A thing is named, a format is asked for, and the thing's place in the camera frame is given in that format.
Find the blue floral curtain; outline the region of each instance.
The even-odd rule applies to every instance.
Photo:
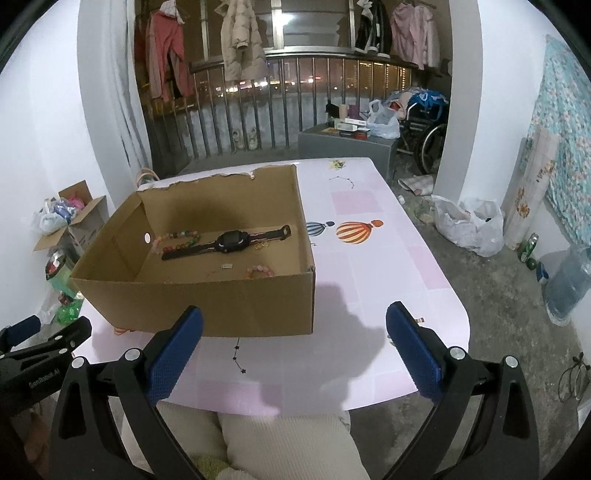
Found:
[[[537,125],[560,135],[546,196],[571,240],[591,245],[591,82],[567,45],[550,35],[546,42],[544,77],[522,166]]]

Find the blue gripper pad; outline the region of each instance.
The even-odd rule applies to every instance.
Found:
[[[395,302],[388,307],[386,329],[418,392],[425,398],[439,400],[443,396],[442,368],[421,336],[423,327],[417,325],[401,302]]]
[[[41,330],[41,322],[36,315],[18,322],[7,328],[7,344],[10,348],[16,347]]]
[[[180,320],[147,375],[145,395],[152,406],[170,396],[203,334],[203,316],[198,308],[187,309]]]

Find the beaded bracelet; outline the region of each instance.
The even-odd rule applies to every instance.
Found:
[[[178,244],[174,247],[164,247],[162,251],[158,249],[158,244],[160,244],[160,242],[164,240],[170,240],[173,238],[191,238],[191,240],[183,244]],[[161,254],[162,252],[170,252],[172,250],[180,250],[181,248],[192,247],[197,243],[197,240],[199,240],[199,232],[196,231],[191,232],[187,230],[185,232],[167,233],[165,235],[156,237],[154,242],[152,242],[152,253]]]
[[[254,272],[264,273],[266,277],[272,277],[273,275],[275,275],[275,272],[273,272],[273,270],[271,270],[266,265],[255,265],[254,267],[246,269],[246,277],[252,278]]]

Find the cable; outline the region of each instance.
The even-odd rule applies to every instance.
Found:
[[[568,367],[558,380],[558,399],[561,403],[566,403],[571,398],[575,398],[577,401],[581,400],[583,393],[587,385],[589,384],[589,378],[587,372],[591,369],[591,366],[583,362],[583,352],[579,353],[579,356],[573,357],[574,365]],[[564,389],[564,377],[568,374],[568,384],[566,391]]]

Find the beige puffer jacket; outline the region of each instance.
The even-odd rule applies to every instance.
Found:
[[[224,17],[222,56],[227,82],[261,79],[268,75],[252,3],[253,0],[223,0],[216,8]]]

